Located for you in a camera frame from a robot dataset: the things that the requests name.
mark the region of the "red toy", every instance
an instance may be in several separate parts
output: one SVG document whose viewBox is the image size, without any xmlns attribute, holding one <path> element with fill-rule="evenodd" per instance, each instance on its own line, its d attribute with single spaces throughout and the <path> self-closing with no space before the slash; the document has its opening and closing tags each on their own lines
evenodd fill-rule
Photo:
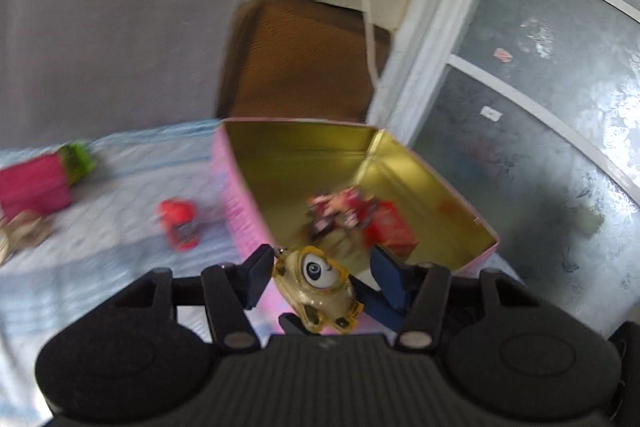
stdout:
<svg viewBox="0 0 640 427">
<path fill-rule="evenodd" d="M 70 204 L 66 172 L 55 153 L 0 171 L 0 205 L 8 220 L 24 210 L 47 216 Z"/>
<path fill-rule="evenodd" d="M 197 213 L 196 206 L 191 201 L 164 200 L 158 205 L 162 227 L 175 250 L 191 250 L 200 242 Z"/>
<path fill-rule="evenodd" d="M 345 229 L 366 227 L 377 200 L 367 200 L 359 187 L 348 187 L 340 192 L 313 196 L 307 203 L 314 218 L 311 239 L 317 239 L 338 226 Z"/>
<path fill-rule="evenodd" d="M 418 245 L 414 232 L 392 201 L 378 202 L 364 234 L 368 247 L 382 245 L 403 261 Z"/>
</svg>

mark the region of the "small figurine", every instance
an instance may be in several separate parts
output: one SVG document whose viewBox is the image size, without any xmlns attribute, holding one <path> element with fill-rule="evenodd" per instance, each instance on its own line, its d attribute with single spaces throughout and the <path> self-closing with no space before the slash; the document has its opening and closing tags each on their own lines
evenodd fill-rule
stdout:
<svg viewBox="0 0 640 427">
<path fill-rule="evenodd" d="M 324 237 L 338 226 L 345 229 L 366 227 L 377 204 L 375 198 L 367 200 L 360 187 L 347 187 L 339 192 L 324 193 L 308 198 L 311 223 L 311 240 Z"/>
<path fill-rule="evenodd" d="M 338 333 L 356 327 L 363 305 L 356 300 L 349 273 L 315 247 L 283 250 L 273 267 L 282 296 L 312 333 L 331 326 Z"/>
<path fill-rule="evenodd" d="M 51 235 L 51 224 L 37 212 L 25 210 L 13 219 L 0 219 L 0 265 L 18 250 L 37 247 Z"/>
<path fill-rule="evenodd" d="M 197 209 L 191 201 L 164 200 L 158 205 L 158 214 L 164 233 L 175 250 L 191 250 L 200 242 Z"/>
</svg>

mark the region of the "gray wall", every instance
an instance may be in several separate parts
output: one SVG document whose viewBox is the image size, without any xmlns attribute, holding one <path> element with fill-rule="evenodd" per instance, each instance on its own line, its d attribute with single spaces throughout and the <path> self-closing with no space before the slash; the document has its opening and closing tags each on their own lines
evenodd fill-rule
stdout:
<svg viewBox="0 0 640 427">
<path fill-rule="evenodd" d="M 0 0 L 0 147 L 210 118 L 242 0 Z"/>
</svg>

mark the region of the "brown cushion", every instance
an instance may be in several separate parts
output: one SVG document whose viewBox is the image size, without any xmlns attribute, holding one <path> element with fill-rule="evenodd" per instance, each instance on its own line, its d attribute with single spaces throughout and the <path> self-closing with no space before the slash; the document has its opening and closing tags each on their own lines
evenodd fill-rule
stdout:
<svg viewBox="0 0 640 427">
<path fill-rule="evenodd" d="M 375 36 L 382 71 L 391 37 Z M 251 0 L 236 12 L 220 118 L 362 121 L 372 94 L 360 12 L 310 0 Z"/>
</svg>

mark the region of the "sticker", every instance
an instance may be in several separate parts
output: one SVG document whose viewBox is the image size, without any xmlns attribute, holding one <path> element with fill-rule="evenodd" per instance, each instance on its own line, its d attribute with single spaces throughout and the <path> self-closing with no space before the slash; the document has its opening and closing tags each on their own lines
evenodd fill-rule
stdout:
<svg viewBox="0 0 640 427">
<path fill-rule="evenodd" d="M 494 51 L 494 57 L 500 60 L 501 62 L 511 62 L 513 55 L 510 54 L 507 50 L 502 48 L 496 48 Z"/>
<path fill-rule="evenodd" d="M 500 120 L 500 117 L 502 116 L 502 113 L 500 111 L 495 110 L 493 107 L 489 107 L 488 105 L 485 105 L 480 110 L 480 114 L 485 118 L 488 118 L 492 122 L 497 122 L 498 120 Z"/>
</svg>

